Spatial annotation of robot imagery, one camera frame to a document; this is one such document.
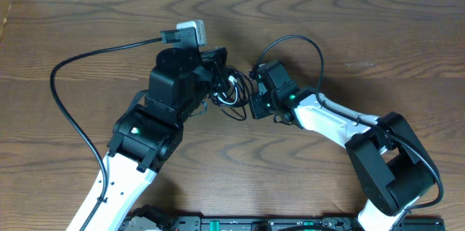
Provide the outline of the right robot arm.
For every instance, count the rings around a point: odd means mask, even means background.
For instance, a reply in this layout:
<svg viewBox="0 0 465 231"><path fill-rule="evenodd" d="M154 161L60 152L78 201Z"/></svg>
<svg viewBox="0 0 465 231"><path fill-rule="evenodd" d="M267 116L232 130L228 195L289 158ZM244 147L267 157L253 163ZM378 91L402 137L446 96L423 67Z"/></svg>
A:
<svg viewBox="0 0 465 231"><path fill-rule="evenodd" d="M439 177L424 146L403 116L357 113L313 88L300 89L282 62L253 73L259 90L251 99L255 119L322 134L343 147L368 201L358 214L362 230L393 230Z"/></svg>

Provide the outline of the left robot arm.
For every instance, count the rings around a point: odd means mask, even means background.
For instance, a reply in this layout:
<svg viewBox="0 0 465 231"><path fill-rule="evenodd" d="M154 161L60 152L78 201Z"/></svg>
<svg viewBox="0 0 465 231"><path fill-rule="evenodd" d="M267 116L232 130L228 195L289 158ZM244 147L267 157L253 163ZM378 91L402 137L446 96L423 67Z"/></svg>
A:
<svg viewBox="0 0 465 231"><path fill-rule="evenodd" d="M103 173L68 226L69 230L117 230L182 141L184 123L208 94L226 92L227 50L168 48L158 53L149 87L133 99L113 127Z"/></svg>

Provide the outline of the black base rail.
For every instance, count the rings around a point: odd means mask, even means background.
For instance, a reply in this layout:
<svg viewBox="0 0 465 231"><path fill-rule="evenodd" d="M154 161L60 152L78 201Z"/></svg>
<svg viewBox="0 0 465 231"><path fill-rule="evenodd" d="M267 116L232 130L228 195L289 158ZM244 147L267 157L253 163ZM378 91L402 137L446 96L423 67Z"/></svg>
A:
<svg viewBox="0 0 465 231"><path fill-rule="evenodd" d="M445 231L443 219L434 216L406 217L387 226L384 220L360 219L355 214L323 214L320 216L219 216L201 212L164 211L155 206L136 208L124 217L118 230L162 231L253 231L253 230L399 230Z"/></svg>

